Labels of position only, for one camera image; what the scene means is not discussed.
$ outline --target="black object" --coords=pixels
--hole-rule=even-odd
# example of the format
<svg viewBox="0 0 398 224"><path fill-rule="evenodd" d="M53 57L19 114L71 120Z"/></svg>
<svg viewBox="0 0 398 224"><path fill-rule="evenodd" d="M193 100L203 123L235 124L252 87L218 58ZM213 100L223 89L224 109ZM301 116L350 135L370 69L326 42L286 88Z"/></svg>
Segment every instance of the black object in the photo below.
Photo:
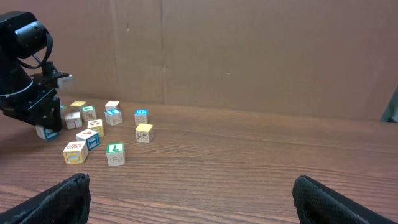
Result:
<svg viewBox="0 0 398 224"><path fill-rule="evenodd" d="M55 95L57 80L69 74L58 72L48 62L53 39L47 29L30 12L0 15L0 109L4 115L41 125L53 131L62 129L60 100ZM40 61L34 54L47 47ZM34 56L37 66L19 60ZM42 68L42 73L28 76L21 67Z"/></svg>
<svg viewBox="0 0 398 224"><path fill-rule="evenodd" d="M294 184L293 198L301 224L395 223L304 175Z"/></svg>
<svg viewBox="0 0 398 224"><path fill-rule="evenodd" d="M0 214L0 223L86 224L91 202L89 183L88 174L75 174Z"/></svg>

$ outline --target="cardboard wall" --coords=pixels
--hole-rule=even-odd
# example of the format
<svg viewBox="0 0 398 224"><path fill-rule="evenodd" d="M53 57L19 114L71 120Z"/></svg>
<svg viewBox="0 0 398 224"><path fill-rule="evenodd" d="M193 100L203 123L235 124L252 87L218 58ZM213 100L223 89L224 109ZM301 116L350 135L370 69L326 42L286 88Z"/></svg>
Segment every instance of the cardboard wall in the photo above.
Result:
<svg viewBox="0 0 398 224"><path fill-rule="evenodd" d="M73 74L64 93L380 119L398 84L398 2L53 0L31 11Z"/></svg>

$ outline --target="wooden block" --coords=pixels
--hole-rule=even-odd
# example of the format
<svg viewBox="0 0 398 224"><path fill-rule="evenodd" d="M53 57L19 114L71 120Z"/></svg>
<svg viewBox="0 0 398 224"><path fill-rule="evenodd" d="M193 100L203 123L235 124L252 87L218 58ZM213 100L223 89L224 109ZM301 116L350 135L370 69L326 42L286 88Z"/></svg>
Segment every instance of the wooden block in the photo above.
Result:
<svg viewBox="0 0 398 224"><path fill-rule="evenodd" d="M122 123L122 112L118 109L111 109L105 111L105 120L110 125L117 125Z"/></svg>
<svg viewBox="0 0 398 224"><path fill-rule="evenodd" d="M68 114L68 108L65 105L61 105L61 120L62 122L65 122L65 117Z"/></svg>
<svg viewBox="0 0 398 224"><path fill-rule="evenodd" d="M104 126L101 119L87 122L87 128L97 132L100 137L104 137Z"/></svg>
<svg viewBox="0 0 398 224"><path fill-rule="evenodd" d="M82 126L79 112L68 113L65 120L68 129L80 128Z"/></svg>
<svg viewBox="0 0 398 224"><path fill-rule="evenodd" d="M44 128L43 126L40 125L35 125L35 129L37 135L44 140L51 140L60 135L58 131L53 131L51 129Z"/></svg>
<svg viewBox="0 0 398 224"><path fill-rule="evenodd" d="M120 166L126 163L126 158L124 157L124 143L114 143L108 144L106 150L106 158L108 158L109 166Z"/></svg>
<svg viewBox="0 0 398 224"><path fill-rule="evenodd" d="M148 110L136 110L134 114L136 125L148 123Z"/></svg>
<svg viewBox="0 0 398 224"><path fill-rule="evenodd" d="M105 110L111 110L111 109L118 109L119 111L121 111L120 109L120 102L119 101L109 101L105 104Z"/></svg>
<svg viewBox="0 0 398 224"><path fill-rule="evenodd" d="M154 137L154 126L151 124L140 124L136 128L137 142L150 143Z"/></svg>
<svg viewBox="0 0 398 224"><path fill-rule="evenodd" d="M94 106L85 106L82 109L83 113L83 121L93 121L97 119L97 114L95 113L95 107Z"/></svg>
<svg viewBox="0 0 398 224"><path fill-rule="evenodd" d="M70 142L63 150L63 157L67 164L82 164L88 155L86 142Z"/></svg>
<svg viewBox="0 0 398 224"><path fill-rule="evenodd" d="M85 101L75 101L70 105L70 112L80 112L80 116L82 114L81 109L86 106Z"/></svg>
<svg viewBox="0 0 398 224"><path fill-rule="evenodd" d="M76 134L76 140L86 142L87 149L89 151L91 151L95 147L99 146L99 144L101 144L100 135L96 131L90 129L86 129Z"/></svg>

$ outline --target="wooden tabletop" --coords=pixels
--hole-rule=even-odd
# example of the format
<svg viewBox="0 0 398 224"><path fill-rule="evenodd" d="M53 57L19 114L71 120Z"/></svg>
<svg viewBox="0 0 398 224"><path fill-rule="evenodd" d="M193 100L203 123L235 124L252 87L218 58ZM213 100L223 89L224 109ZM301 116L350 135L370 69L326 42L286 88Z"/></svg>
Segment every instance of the wooden tabletop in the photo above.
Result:
<svg viewBox="0 0 398 224"><path fill-rule="evenodd" d="M85 100L104 120L106 100ZM247 111L121 102L123 122L84 164L62 151L83 128L50 142L0 116L0 212L78 172L90 175L89 223L298 223L300 175L398 222L398 125ZM150 144L135 139L134 111L149 110ZM109 167L106 146L124 142L126 165Z"/></svg>

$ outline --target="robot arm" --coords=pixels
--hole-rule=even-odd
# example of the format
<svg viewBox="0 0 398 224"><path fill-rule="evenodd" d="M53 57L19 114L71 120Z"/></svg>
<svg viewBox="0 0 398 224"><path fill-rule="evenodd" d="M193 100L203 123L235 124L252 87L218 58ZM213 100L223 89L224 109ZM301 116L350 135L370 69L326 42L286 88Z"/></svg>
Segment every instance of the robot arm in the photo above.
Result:
<svg viewBox="0 0 398 224"><path fill-rule="evenodd" d="M70 78L48 62L53 40L46 28L30 12L0 15L0 109L3 114L31 125L54 131L62 129L60 100L55 95L59 81ZM35 53L47 47L40 61ZM33 56L37 66L19 60ZM28 76L21 67L42 72Z"/></svg>

